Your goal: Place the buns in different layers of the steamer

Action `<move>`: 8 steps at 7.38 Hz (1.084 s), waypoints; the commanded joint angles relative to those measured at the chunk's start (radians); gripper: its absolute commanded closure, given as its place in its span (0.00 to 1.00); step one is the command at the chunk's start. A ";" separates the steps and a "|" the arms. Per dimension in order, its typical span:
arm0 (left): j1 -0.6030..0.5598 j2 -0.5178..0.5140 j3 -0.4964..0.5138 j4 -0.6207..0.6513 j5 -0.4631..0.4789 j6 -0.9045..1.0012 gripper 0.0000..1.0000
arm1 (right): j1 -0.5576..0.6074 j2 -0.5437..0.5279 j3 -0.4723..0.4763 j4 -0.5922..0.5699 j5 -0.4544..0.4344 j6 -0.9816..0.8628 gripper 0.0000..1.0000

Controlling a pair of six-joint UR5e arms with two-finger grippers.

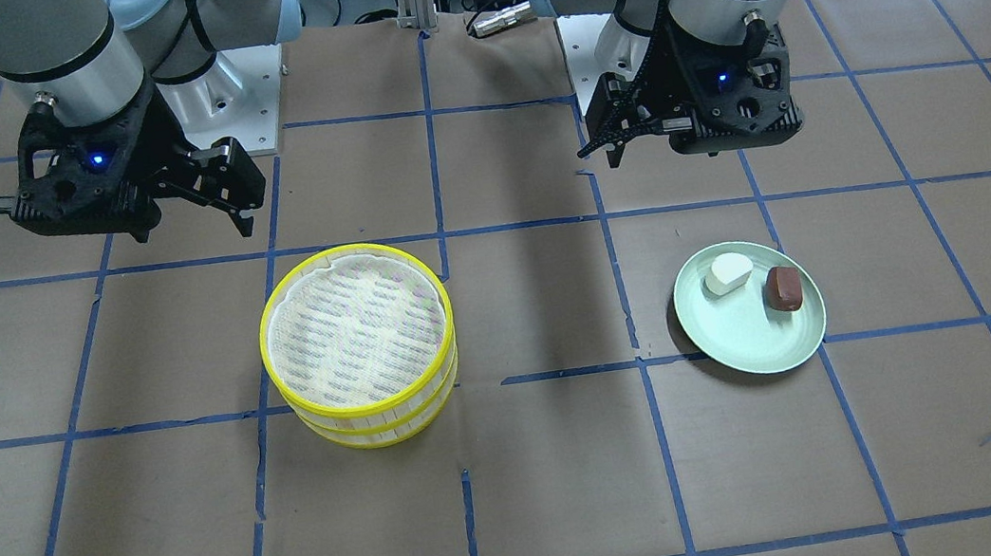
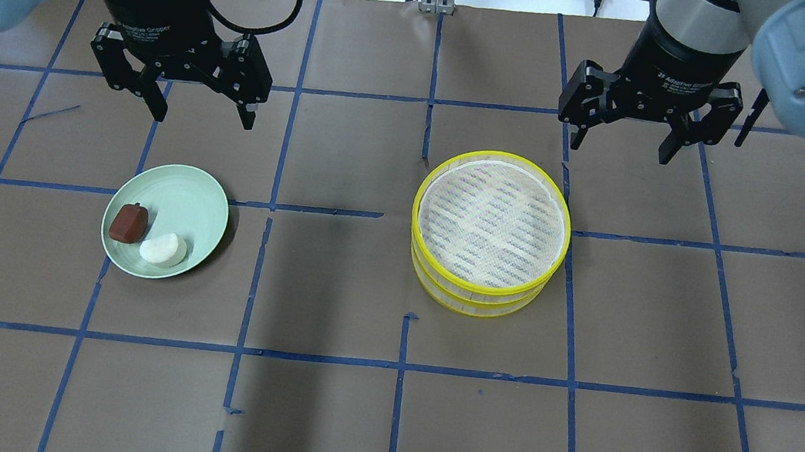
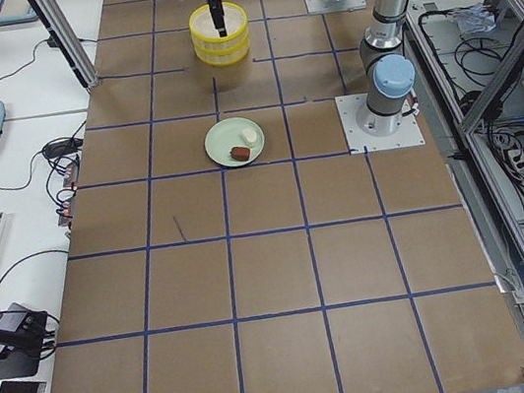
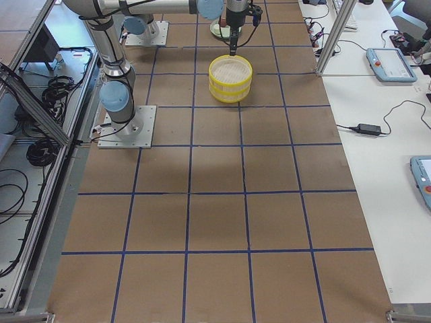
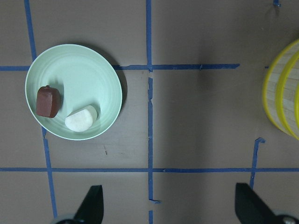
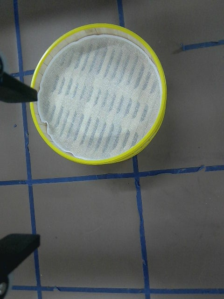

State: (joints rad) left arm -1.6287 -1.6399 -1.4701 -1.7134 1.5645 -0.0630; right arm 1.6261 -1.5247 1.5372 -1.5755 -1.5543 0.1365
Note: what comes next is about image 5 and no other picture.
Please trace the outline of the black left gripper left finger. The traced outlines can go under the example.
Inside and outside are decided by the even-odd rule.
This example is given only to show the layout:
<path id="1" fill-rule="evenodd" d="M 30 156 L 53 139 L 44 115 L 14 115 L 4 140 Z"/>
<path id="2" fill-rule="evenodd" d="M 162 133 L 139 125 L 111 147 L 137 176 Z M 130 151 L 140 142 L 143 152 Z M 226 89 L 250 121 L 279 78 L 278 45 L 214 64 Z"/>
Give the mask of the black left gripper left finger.
<path id="1" fill-rule="evenodd" d="M 74 220 L 77 224 L 101 224 L 103 220 L 103 189 L 91 186 L 78 208 Z"/>

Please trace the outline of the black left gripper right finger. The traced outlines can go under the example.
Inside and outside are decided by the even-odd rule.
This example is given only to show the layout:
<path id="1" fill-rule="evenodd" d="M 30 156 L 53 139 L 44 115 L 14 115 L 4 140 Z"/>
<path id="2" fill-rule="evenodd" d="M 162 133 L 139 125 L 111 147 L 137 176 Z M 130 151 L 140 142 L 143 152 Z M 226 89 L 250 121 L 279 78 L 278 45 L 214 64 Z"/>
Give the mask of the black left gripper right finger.
<path id="1" fill-rule="evenodd" d="M 279 224 L 279 218 L 246 183 L 235 185 L 235 213 L 241 224 Z"/>

